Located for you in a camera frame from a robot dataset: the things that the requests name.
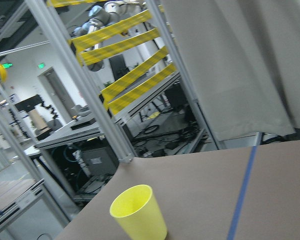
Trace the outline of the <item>aluminium frame post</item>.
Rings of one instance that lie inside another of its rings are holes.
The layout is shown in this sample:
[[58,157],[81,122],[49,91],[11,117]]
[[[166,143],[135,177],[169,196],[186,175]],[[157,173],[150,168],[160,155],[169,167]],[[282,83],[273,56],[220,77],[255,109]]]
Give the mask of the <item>aluminium frame post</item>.
[[56,51],[60,62],[73,79],[75,85],[86,101],[91,113],[103,130],[107,141],[118,160],[130,163],[134,152],[125,133],[121,131],[104,108],[98,95],[98,88],[87,69],[82,67],[68,44],[70,34],[54,7],[48,7],[43,0],[26,0],[26,5],[42,29],[44,35]]

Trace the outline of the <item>white curtain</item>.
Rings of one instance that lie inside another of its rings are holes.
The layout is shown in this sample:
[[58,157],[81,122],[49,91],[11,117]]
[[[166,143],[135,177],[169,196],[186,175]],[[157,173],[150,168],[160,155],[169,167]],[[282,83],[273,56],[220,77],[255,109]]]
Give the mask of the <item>white curtain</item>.
[[219,141],[300,129],[300,0],[162,3]]

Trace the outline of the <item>yellow paper cup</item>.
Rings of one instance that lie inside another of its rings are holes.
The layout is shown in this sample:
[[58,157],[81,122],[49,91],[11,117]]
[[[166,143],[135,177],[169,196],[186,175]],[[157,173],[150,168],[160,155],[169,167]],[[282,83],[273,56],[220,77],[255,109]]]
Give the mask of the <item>yellow paper cup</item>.
[[166,222],[151,186],[135,185],[118,195],[109,208],[131,240],[164,240]]

